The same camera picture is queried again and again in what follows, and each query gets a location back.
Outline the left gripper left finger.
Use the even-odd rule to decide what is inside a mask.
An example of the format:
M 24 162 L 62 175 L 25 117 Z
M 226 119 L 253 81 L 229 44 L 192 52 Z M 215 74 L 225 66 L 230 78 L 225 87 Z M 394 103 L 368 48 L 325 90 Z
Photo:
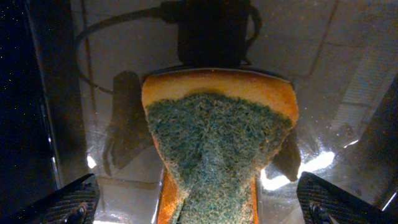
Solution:
M 3 223 L 92 224 L 100 199 L 96 176 L 86 174 L 2 219 Z

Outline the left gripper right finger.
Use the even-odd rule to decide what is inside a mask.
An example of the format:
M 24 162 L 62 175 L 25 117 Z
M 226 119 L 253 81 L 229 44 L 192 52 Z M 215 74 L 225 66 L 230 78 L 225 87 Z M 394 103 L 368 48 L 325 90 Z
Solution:
M 306 224 L 395 222 L 387 212 L 310 172 L 302 172 L 296 193 Z

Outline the green and yellow sponge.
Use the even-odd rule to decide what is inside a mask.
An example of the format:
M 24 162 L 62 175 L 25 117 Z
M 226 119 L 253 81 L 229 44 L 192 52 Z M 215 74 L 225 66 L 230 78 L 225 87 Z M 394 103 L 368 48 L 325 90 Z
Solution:
M 299 118 L 292 84 L 182 70 L 147 77 L 142 105 L 165 166 L 157 222 L 257 223 L 257 176 Z

